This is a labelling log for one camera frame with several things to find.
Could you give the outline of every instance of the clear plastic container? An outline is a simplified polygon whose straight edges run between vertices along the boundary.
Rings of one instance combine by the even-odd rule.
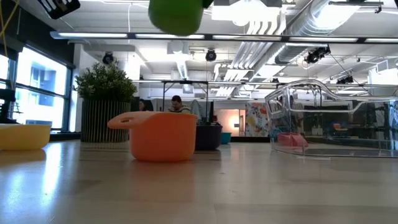
[[[397,88],[329,86],[302,80],[266,96],[272,148],[304,156],[398,157]]]

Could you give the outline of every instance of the orange container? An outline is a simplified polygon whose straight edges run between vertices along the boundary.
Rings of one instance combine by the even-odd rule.
[[[196,115],[128,112],[110,120],[108,127],[130,130],[131,153],[140,161],[186,161],[195,150]]]

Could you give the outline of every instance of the security camera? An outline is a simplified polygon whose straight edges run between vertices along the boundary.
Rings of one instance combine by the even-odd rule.
[[[114,60],[113,58],[113,52],[105,52],[105,56],[102,58],[102,62],[105,65],[109,65],[110,63],[112,63]]]
[[[217,58],[217,54],[213,49],[209,49],[206,54],[206,61],[214,62]]]

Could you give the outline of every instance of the man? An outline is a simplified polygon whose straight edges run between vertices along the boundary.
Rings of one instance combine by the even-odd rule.
[[[191,113],[191,109],[187,105],[182,104],[180,96],[175,95],[172,98],[172,106],[169,108],[169,112]]]

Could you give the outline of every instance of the person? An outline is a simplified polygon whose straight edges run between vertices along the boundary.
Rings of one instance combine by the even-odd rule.
[[[143,99],[139,99],[138,109],[139,111],[147,111],[145,101]]]
[[[172,106],[169,108],[169,112],[174,113],[191,113],[191,109],[182,103],[180,96],[173,96]]]

